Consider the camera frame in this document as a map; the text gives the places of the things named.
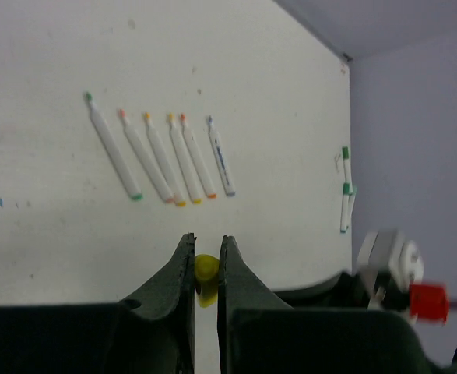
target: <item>yellow cap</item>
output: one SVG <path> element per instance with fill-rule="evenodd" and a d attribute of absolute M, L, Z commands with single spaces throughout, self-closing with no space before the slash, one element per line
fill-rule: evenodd
<path fill-rule="evenodd" d="M 202 284 L 218 277 L 220 261 L 210 255 L 197 255 L 195 257 L 195 279 Z"/>

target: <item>white robot part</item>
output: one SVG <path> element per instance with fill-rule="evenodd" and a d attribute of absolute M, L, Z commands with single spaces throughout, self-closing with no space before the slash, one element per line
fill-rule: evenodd
<path fill-rule="evenodd" d="M 410 283 L 420 283 L 424 277 L 424 262 L 416 242 L 403 244 L 399 256 L 399 276 Z"/>

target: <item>white surface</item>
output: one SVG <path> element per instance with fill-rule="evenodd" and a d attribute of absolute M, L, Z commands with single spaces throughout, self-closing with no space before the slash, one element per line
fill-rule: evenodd
<path fill-rule="evenodd" d="M 173 201 L 173 193 L 169 188 L 169 185 L 167 185 L 163 173 L 160 172 L 157 164 L 153 162 L 152 154 L 145 148 L 140 132 L 131 124 L 128 117 L 125 115 L 122 117 L 122 121 L 124 122 L 126 137 L 135 151 L 140 164 L 142 164 L 143 170 L 145 170 L 149 176 L 150 181 L 159 193 L 160 198 L 167 203 L 171 203 Z"/>
<path fill-rule="evenodd" d="M 178 123 L 174 118 L 170 118 L 169 123 L 171 127 L 171 142 L 173 143 L 174 152 L 176 153 L 176 158 L 180 164 L 181 174 L 183 175 L 183 180 L 187 186 L 190 201 L 194 204 L 199 204 L 202 202 L 199 180 L 197 179 L 194 166 L 192 165 L 192 160 L 188 154 L 183 134 L 181 133 L 181 129 L 178 127 Z"/>
<path fill-rule="evenodd" d="M 166 179 L 167 184 L 173 190 L 174 202 L 178 205 L 185 205 L 185 197 L 178 185 L 178 179 L 174 175 L 173 167 L 167 156 L 166 149 L 164 148 L 163 140 L 153 125 L 152 119 L 146 119 L 147 123 L 147 136 L 149 137 L 150 146 L 152 147 L 153 153 L 156 156 L 157 163 L 159 164 L 160 170 Z"/>
<path fill-rule="evenodd" d="M 216 190 L 214 189 L 213 180 L 209 175 L 209 171 L 207 170 L 206 162 L 204 161 L 204 157 L 202 157 L 199 149 L 199 145 L 195 140 L 194 132 L 188 126 L 188 122 L 186 119 L 181 121 L 183 125 L 183 137 L 185 138 L 185 143 L 187 144 L 188 152 L 190 156 L 192 156 L 192 162 L 194 163 L 195 170 L 197 171 L 197 175 L 199 176 L 199 180 L 204 188 L 204 192 L 208 197 L 216 197 Z"/>
<path fill-rule="evenodd" d="M 142 202 L 112 168 L 85 90 L 137 174 Z M 237 195 L 165 205 L 119 107 L 136 125 L 150 111 L 164 140 L 166 114 L 184 112 L 205 155 L 212 115 Z M 197 253 L 214 256 L 234 235 L 270 287 L 349 269 L 335 162 L 350 141 L 349 115 L 348 69 L 271 1 L 0 2 L 0 304 L 123 298 L 189 231 Z M 206 162 L 217 175 L 214 157 Z M 214 308 L 197 311 L 199 373 L 219 367 L 215 320 Z"/>

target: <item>yellow marker cap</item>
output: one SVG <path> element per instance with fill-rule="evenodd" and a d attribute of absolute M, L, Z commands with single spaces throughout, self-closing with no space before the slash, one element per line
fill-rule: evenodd
<path fill-rule="evenodd" d="M 218 299 L 218 273 L 220 261 L 210 255 L 195 257 L 195 289 L 197 301 L 203 308 L 214 304 Z"/>

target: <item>green marker cap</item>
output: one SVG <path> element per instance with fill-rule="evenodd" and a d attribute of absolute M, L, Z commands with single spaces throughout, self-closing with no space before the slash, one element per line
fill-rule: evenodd
<path fill-rule="evenodd" d="M 343 184 L 343 195 L 351 195 L 351 187 L 349 183 L 344 183 Z"/>
<path fill-rule="evenodd" d="M 350 148 L 348 146 L 343 146 L 343 159 L 349 160 L 350 158 Z"/>

